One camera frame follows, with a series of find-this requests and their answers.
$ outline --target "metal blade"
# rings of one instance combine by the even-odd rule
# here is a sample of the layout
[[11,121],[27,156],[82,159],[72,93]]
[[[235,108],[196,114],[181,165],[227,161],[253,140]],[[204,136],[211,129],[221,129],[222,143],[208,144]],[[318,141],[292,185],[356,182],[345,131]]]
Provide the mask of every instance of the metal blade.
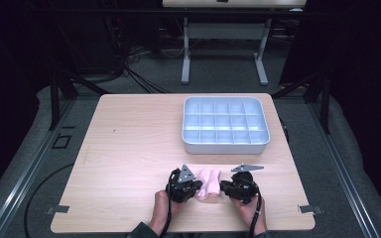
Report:
[[248,171],[257,171],[262,170],[264,167],[261,166],[250,166],[250,165],[240,165],[239,167],[234,168],[231,170],[232,172],[248,172]]

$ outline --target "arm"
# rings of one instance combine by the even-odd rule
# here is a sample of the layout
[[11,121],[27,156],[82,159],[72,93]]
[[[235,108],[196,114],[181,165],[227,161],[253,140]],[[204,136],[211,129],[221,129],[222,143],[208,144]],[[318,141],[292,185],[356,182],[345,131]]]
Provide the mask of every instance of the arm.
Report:
[[[268,238],[270,237],[270,235],[267,233],[268,227],[265,215],[265,200],[262,196],[260,198],[262,199],[262,205],[260,210],[261,213],[259,214],[258,220],[256,221],[254,236],[256,238]],[[250,227],[250,224],[252,223],[258,199],[258,196],[254,196],[251,202],[249,202],[248,204],[244,204],[240,200],[230,197],[231,202],[239,210],[245,224],[248,227]]]
[[[185,203],[172,201],[172,216],[179,212]],[[141,222],[127,237],[128,238],[156,238],[159,237],[167,221],[169,210],[169,197],[164,190],[157,191],[155,194],[153,217],[148,226]]]

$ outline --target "wooden table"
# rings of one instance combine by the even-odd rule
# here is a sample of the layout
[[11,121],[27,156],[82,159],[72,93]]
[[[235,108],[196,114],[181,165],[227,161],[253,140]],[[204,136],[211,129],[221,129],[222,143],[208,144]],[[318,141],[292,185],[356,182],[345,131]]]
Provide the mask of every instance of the wooden table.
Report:
[[[172,170],[183,164],[197,176],[204,168],[221,170],[231,180],[240,164],[259,165],[252,173],[266,200],[271,230],[307,230],[315,226],[292,154],[271,96],[255,96],[263,105],[271,140],[261,155],[191,155],[182,141],[185,99],[190,94],[104,95],[95,109],[52,223],[56,233],[130,232],[152,216],[154,193],[164,189]],[[242,231],[247,227],[223,193],[201,202],[190,199],[173,219],[170,232]]]

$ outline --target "table leg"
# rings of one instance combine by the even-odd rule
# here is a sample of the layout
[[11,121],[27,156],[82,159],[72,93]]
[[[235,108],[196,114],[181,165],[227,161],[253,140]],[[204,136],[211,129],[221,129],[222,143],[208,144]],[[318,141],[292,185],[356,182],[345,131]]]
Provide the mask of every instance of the table leg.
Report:
[[184,20],[184,67],[182,69],[182,83],[188,84],[190,82],[191,71],[191,53],[190,53],[190,37],[188,29],[188,18]]
[[60,120],[59,88],[55,74],[51,78],[52,124],[50,131],[54,130]]
[[271,28],[271,19],[268,19],[264,25],[264,30],[262,32],[261,43],[259,44],[258,52],[253,54],[253,58],[255,60],[256,69],[258,71],[259,81],[261,85],[268,85],[267,74],[265,73],[264,65],[262,64],[262,56],[265,52],[265,46],[268,41],[268,36]]

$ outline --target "sleeve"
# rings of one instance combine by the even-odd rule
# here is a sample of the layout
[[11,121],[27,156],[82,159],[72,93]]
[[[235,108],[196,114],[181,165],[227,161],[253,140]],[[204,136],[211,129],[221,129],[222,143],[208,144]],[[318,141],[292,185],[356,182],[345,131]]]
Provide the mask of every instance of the sleeve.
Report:
[[140,222],[126,238],[159,238],[159,236],[146,224]]
[[273,237],[274,236],[269,231],[265,231],[264,233],[256,235],[254,238],[273,238]]

